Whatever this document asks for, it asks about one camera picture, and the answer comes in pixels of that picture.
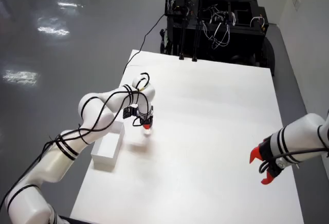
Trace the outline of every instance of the robotic arm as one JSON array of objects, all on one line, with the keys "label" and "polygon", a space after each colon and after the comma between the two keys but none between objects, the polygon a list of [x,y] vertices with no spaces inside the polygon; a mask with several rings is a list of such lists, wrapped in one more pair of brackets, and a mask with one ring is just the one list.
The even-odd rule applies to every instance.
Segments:
[{"label": "robotic arm", "polygon": [[283,169],[329,153],[329,116],[324,121],[317,114],[308,114],[265,138],[251,151],[250,163],[255,158],[263,163],[260,173],[266,171],[262,184],[271,183]]},{"label": "robotic arm", "polygon": [[[151,128],[155,90],[149,80],[149,75],[142,73],[132,85],[90,93],[81,99],[78,112],[82,126],[63,131],[39,163],[8,194],[5,203],[13,224],[67,223],[46,202],[39,187],[44,181],[60,181],[84,148],[112,131],[112,123],[122,108],[125,108],[124,118],[136,116],[140,125]],[[137,104],[137,108],[131,107],[132,104]]]}]

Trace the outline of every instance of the wire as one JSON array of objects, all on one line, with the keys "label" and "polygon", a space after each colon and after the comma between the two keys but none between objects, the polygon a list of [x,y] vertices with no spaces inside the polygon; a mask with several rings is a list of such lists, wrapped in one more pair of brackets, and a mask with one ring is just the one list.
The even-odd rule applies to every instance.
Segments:
[{"label": "wire", "polygon": [[258,19],[258,22],[259,22],[259,20],[260,20],[261,18],[263,19],[263,25],[262,25],[262,28],[263,28],[264,25],[265,25],[265,19],[264,19],[263,17],[253,17],[252,20],[250,21],[250,27],[251,27],[251,23],[252,23],[253,20]]},{"label": "wire", "polygon": [[158,21],[155,23],[155,25],[154,25],[154,26],[150,29],[150,31],[144,36],[144,40],[143,40],[142,45],[140,46],[139,51],[138,51],[137,53],[135,53],[135,54],[130,58],[130,60],[127,62],[127,64],[126,64],[125,67],[124,67],[124,70],[123,70],[122,75],[124,75],[124,72],[125,72],[125,70],[126,70],[128,64],[130,63],[130,61],[132,61],[132,59],[133,59],[137,54],[139,54],[139,53],[141,52],[141,50],[142,50],[142,48],[143,48],[143,46],[144,46],[145,39],[146,39],[147,35],[151,33],[151,31],[154,29],[155,26],[157,26],[157,24],[159,23],[159,21],[162,19],[162,17],[163,17],[164,15],[165,15],[165,13],[164,13],[164,14],[158,19]]},{"label": "wire", "polygon": [[232,16],[233,16],[233,22],[232,22],[232,24],[233,24],[233,26],[235,26],[235,23],[236,23],[235,14],[234,14],[234,12],[231,12],[231,13],[232,13]]},{"label": "wire", "polygon": [[[162,17],[163,17],[164,15],[165,15],[165,14],[163,14],[163,15],[158,19],[158,21],[155,23],[155,25],[154,25],[154,26],[150,29],[150,31],[144,36],[144,40],[143,40],[142,45],[140,46],[139,51],[138,51],[137,53],[135,53],[135,54],[130,58],[130,60],[127,62],[126,66],[124,67],[124,70],[123,70],[122,75],[124,74],[124,72],[125,72],[125,70],[126,70],[128,64],[130,63],[130,61],[131,61],[131,60],[132,60],[137,54],[139,54],[139,53],[141,52],[141,50],[142,50],[142,48],[143,48],[143,45],[144,45],[144,43],[145,43],[145,40],[146,40],[147,35],[151,33],[151,31],[154,29],[155,26],[157,26],[157,24],[159,23],[159,21],[162,19]],[[102,115],[102,113],[103,113],[103,110],[104,110],[105,107],[106,107],[106,104],[108,103],[108,101],[110,100],[110,98],[111,98],[113,95],[118,94],[118,93],[128,93],[128,95],[123,99],[123,101],[122,101],[122,103],[121,103],[121,105],[120,105],[120,108],[119,108],[119,110],[117,111],[116,115],[114,116],[113,120],[112,120],[112,121],[111,121],[106,127],[101,128],[101,129],[95,129],[95,127],[96,127],[96,125],[97,125],[97,123],[98,123],[98,121],[99,121],[99,119],[100,119],[100,117],[101,117],[101,115]],[[96,121],[95,121],[95,123],[94,123],[94,125],[93,125],[93,127],[92,127],[91,129],[88,129],[88,128],[77,128],[77,129],[71,130],[71,131],[69,131],[69,132],[67,132],[67,133],[65,133],[65,134],[63,134],[63,135],[61,135],[63,141],[66,142],[66,141],[75,140],[75,139],[78,139],[78,138],[83,139],[84,136],[88,135],[88,134],[91,133],[91,132],[100,132],[100,131],[103,131],[103,130],[107,129],[109,126],[111,126],[111,125],[113,124],[113,122],[115,121],[115,119],[118,117],[118,115],[119,115],[119,113],[120,113],[120,111],[121,111],[121,109],[122,109],[122,107],[123,107],[123,104],[124,104],[126,98],[129,97],[130,95],[133,95],[133,94],[138,94],[138,96],[139,96],[139,95],[144,96],[144,98],[145,98],[145,100],[146,100],[146,103],[147,103],[147,114],[149,114],[150,109],[149,109],[149,102],[148,102],[148,99],[147,99],[147,97],[145,96],[144,93],[141,93],[141,92],[140,92],[139,89],[138,89],[137,91],[131,91],[131,92],[128,92],[128,91],[117,91],[117,92],[115,92],[115,93],[112,93],[112,94],[109,96],[109,98],[104,102],[104,105],[103,105],[103,107],[101,108],[101,111],[100,111],[100,113],[99,113],[99,115],[98,115],[98,117],[97,117],[97,119],[96,119]],[[65,136],[70,135],[70,134],[75,133],[75,132],[79,132],[80,135],[77,136],[77,137],[64,139]],[[42,159],[43,155],[46,153],[46,151],[47,151],[47,150],[48,150],[48,149],[49,149],[49,148],[50,148],[55,142],[58,142],[58,141],[60,141],[60,140],[59,140],[59,136],[57,136],[57,138],[55,138],[54,140],[51,140],[51,141],[45,143],[45,145],[44,145],[44,147],[43,147],[41,153],[37,156],[37,158],[33,161],[33,163],[32,163],[29,167],[27,167],[27,169],[26,169],[26,170],[23,172],[23,174],[18,178],[18,180],[12,185],[12,187],[11,187],[11,188],[5,193],[5,195],[4,195],[4,197],[3,197],[2,201],[1,201],[1,204],[0,204],[0,212],[1,212],[1,209],[2,209],[2,207],[3,207],[3,205],[4,205],[4,203],[5,203],[6,198],[8,197],[8,195],[10,194],[10,192],[11,192],[11,191],[15,188],[15,186],[21,181],[21,179],[23,179],[23,178],[26,176],[26,174],[32,169],[32,167],[35,165],[35,163],[37,163],[38,161],[39,161],[39,162],[41,161],[41,159]]]},{"label": "wire", "polygon": [[329,152],[329,150],[327,148],[311,148],[311,149],[308,149],[308,150],[301,150],[301,151],[295,151],[295,152],[279,154],[277,156],[273,156],[270,159],[264,160],[262,162],[262,164],[260,165],[260,167],[259,167],[259,172],[260,172],[260,174],[265,172],[268,169],[270,162],[272,162],[272,161],[274,161],[278,158],[285,157],[285,156],[292,156],[292,155],[314,153],[314,152]]},{"label": "wire", "polygon": [[29,167],[23,172],[23,174],[18,178],[18,180],[12,185],[12,187],[5,193],[5,196],[3,197],[1,203],[0,203],[0,212],[1,209],[5,203],[6,198],[8,197],[9,193],[15,188],[15,186],[21,181],[21,179],[24,178],[24,176],[31,170],[31,168],[35,165],[35,163],[42,158],[43,154],[51,147],[53,144],[53,141],[49,141],[45,144],[44,148],[42,149],[42,152],[38,155],[38,157],[31,163]]},{"label": "wire", "polygon": [[[142,90],[143,90],[143,89],[148,85],[148,83],[149,83],[149,81],[150,81],[150,76],[149,76],[149,74],[146,73],[146,72],[144,72],[144,73],[142,73],[142,74],[145,74],[145,75],[148,76],[148,81],[147,81],[147,83],[145,84],[145,86],[142,88]],[[96,127],[96,125],[97,125],[97,123],[98,123],[98,121],[99,121],[99,119],[100,119],[100,117],[101,117],[101,115],[102,115],[102,113],[103,113],[103,110],[104,110],[104,108],[106,107],[106,104],[108,103],[108,101],[110,100],[110,98],[111,98],[112,96],[114,96],[114,95],[116,95],[116,94],[119,94],[119,93],[128,93],[128,95],[122,100],[122,103],[121,103],[121,105],[120,105],[120,107],[119,107],[119,109],[118,109],[116,115],[114,116],[113,120],[112,120],[107,126],[101,128],[101,129],[95,129],[95,127]],[[108,99],[104,102],[103,107],[101,108],[100,113],[99,113],[99,115],[98,115],[98,117],[97,117],[97,119],[96,119],[96,121],[95,121],[95,123],[94,123],[94,125],[93,125],[93,127],[92,127],[91,129],[89,129],[89,128],[77,128],[77,129],[74,129],[74,130],[72,130],[72,131],[66,132],[65,134],[61,135],[62,140],[65,141],[65,142],[66,142],[66,141],[70,141],[70,140],[75,140],[75,139],[78,139],[78,138],[83,138],[84,136],[88,135],[88,134],[91,133],[91,132],[100,132],[100,131],[103,131],[103,130],[107,129],[109,126],[112,125],[112,123],[113,123],[113,122],[116,120],[116,118],[118,117],[120,111],[122,110],[122,107],[123,107],[123,104],[124,104],[125,100],[126,100],[130,95],[133,95],[133,94],[137,94],[138,96],[139,96],[139,95],[142,95],[142,96],[145,98],[146,103],[147,103],[147,115],[148,115],[148,114],[150,113],[150,107],[149,107],[148,99],[147,99],[147,97],[146,97],[146,95],[145,95],[144,93],[141,93],[141,92],[140,92],[139,89],[137,89],[137,91],[116,91],[116,92],[112,93],[112,94],[108,97]],[[140,125],[143,125],[145,122],[146,122],[146,119],[143,120],[143,122],[140,123]],[[81,133],[80,133],[81,130],[85,130],[85,131],[87,131],[87,132],[84,133],[84,134],[81,134]],[[77,137],[73,137],[73,138],[69,138],[69,139],[64,139],[65,136],[70,135],[70,134],[75,133],[75,132],[79,132],[80,135],[77,136]],[[44,145],[44,147],[43,147],[41,153],[40,153],[40,154],[37,156],[37,158],[32,162],[32,164],[31,164],[29,167],[27,167],[27,169],[26,169],[26,170],[23,172],[23,174],[18,178],[18,180],[12,185],[12,187],[11,187],[11,188],[5,193],[5,195],[4,195],[4,197],[3,197],[2,201],[1,201],[1,204],[0,204],[0,211],[1,211],[2,207],[3,207],[3,205],[4,205],[4,202],[5,202],[6,198],[7,198],[8,195],[10,194],[10,192],[11,192],[11,191],[15,188],[15,186],[21,181],[21,179],[23,179],[23,178],[26,176],[26,174],[32,169],[32,167],[33,167],[38,161],[40,161],[40,160],[42,159],[43,155],[47,152],[47,150],[48,150],[48,149],[49,149],[49,148],[50,148],[55,142],[57,142],[57,141],[60,141],[60,140],[59,140],[59,136],[57,136],[54,140],[51,140],[51,141],[45,143],[45,145]]]}]

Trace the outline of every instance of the gray floor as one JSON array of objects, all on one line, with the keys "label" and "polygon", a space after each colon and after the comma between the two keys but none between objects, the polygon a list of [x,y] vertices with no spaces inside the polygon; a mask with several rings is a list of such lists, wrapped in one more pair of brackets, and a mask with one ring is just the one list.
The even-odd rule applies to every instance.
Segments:
[{"label": "gray floor", "polygon": [[[118,86],[131,50],[139,48],[163,10],[164,0],[0,0],[1,196],[48,135],[77,127],[77,106],[85,93]],[[159,51],[159,31],[165,25],[162,19],[144,50]],[[267,36],[276,53],[274,83],[287,125],[306,111],[279,29],[271,26]],[[90,150],[61,182],[42,186],[62,215],[70,215]],[[305,223],[328,220],[329,183],[321,159],[301,164],[294,173]],[[10,223],[4,209],[0,220]]]}]

